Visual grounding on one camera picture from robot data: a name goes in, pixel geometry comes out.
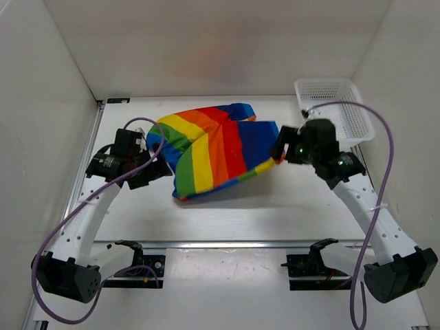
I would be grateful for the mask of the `rainbow striped shorts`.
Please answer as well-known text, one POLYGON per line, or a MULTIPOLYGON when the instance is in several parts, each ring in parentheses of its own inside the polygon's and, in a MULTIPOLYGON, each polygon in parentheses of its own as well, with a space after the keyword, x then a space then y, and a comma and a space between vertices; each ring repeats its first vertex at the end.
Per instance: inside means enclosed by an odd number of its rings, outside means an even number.
POLYGON ((172 196, 185 201, 269 170, 278 163, 270 155, 278 136, 274 121, 258 121, 250 104, 233 103, 160 118, 146 143, 162 147, 175 175, 172 196))

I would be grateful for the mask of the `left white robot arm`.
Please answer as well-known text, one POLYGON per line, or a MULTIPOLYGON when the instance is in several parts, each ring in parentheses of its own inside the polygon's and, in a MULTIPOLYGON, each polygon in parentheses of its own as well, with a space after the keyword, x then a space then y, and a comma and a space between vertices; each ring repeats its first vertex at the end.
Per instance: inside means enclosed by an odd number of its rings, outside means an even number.
POLYGON ((119 240, 92 254, 92 245, 113 200, 123 185, 135 190, 171 175, 164 157, 166 138, 118 129, 112 144, 100 148, 86 170, 76 208, 47 238, 32 261, 32 286, 89 303, 112 276, 154 275, 144 263, 142 246, 119 240))

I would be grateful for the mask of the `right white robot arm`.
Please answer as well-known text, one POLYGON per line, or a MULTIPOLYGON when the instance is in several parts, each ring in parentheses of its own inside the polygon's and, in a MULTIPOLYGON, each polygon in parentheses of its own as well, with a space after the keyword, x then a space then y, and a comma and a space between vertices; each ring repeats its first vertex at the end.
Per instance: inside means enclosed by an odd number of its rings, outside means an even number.
POLYGON ((374 254, 360 254, 335 239, 311 245, 309 269, 331 270, 356 278, 381 303, 422 288, 438 263, 435 252, 421 249, 378 200, 358 157, 341 151, 336 128, 328 119, 310 120, 300 128, 282 126, 270 150, 275 160, 311 165, 319 178, 344 203, 365 233, 374 254))

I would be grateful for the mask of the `white plastic mesh basket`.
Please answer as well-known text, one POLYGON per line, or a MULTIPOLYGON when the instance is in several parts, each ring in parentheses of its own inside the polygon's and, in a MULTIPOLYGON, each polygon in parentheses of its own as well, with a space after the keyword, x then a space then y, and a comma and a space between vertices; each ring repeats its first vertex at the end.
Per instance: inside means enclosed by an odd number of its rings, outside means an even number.
POLYGON ((311 112, 310 118, 326 118, 335 126, 336 140, 342 149, 371 141, 375 130, 365 109, 355 106, 362 99, 351 80, 347 78, 301 78, 295 83, 298 105, 310 109, 329 103, 311 112))

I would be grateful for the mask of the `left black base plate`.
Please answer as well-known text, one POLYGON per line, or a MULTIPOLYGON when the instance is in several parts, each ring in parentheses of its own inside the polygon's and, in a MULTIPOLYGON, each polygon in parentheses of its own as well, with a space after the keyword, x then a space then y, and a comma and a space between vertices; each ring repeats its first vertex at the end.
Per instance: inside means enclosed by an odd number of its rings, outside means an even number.
POLYGON ((162 289, 166 270, 166 250, 144 250, 143 265, 112 277, 104 282, 104 288, 112 289, 162 289))

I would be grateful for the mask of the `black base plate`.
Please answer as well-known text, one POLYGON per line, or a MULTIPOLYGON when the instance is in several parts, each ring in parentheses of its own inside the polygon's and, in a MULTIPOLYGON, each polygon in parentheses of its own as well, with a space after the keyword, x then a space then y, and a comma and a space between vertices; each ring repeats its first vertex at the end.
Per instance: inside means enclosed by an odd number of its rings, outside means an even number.
POLYGON ((104 282, 104 288, 112 289, 162 289, 166 270, 166 250, 144 250, 143 265, 112 277, 104 282))
POLYGON ((287 269, 289 290, 294 291, 332 291, 350 290, 351 277, 336 269, 318 269, 306 254, 288 254, 280 264, 287 269))

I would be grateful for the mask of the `aluminium front rail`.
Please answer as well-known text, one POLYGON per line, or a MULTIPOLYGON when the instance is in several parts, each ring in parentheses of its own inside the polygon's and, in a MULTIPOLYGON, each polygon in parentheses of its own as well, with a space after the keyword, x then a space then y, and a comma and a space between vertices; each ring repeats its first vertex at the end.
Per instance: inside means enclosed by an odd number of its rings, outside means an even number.
POLYGON ((145 249, 295 249, 308 248, 318 239, 276 241, 137 241, 145 249))

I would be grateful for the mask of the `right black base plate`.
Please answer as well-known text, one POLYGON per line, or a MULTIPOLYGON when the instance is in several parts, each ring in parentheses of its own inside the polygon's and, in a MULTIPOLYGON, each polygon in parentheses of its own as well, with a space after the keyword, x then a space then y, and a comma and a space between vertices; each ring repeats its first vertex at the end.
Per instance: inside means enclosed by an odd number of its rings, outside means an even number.
POLYGON ((332 291, 350 290, 351 277, 336 269, 318 269, 306 254, 288 254, 280 264, 287 269, 289 290, 294 291, 332 291))

